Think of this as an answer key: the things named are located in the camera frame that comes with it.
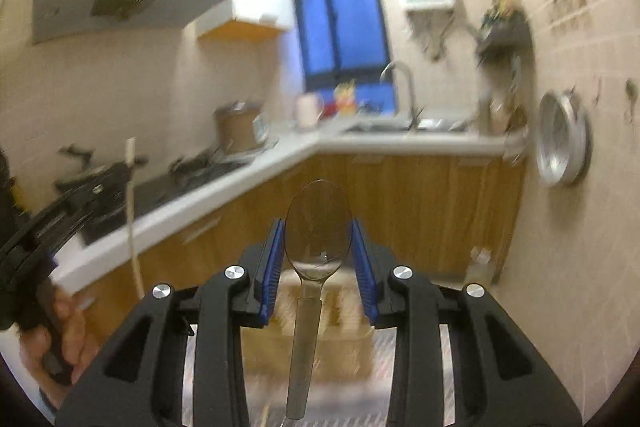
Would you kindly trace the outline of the person's left hand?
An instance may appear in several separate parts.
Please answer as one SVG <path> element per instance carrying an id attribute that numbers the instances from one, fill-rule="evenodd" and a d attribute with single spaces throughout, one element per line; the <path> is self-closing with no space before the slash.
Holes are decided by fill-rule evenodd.
<path id="1" fill-rule="evenodd" d="M 55 286 L 53 309 L 62 322 L 61 351 L 65 361 L 72 367 L 70 385 L 56 383 L 42 365 L 44 355 L 51 348 L 51 335 L 44 326 L 20 332 L 20 358 L 52 407 L 58 410 L 70 387 L 77 383 L 98 353 L 99 345 L 96 338 L 87 332 L 85 315 L 81 309 L 58 286 Z"/>

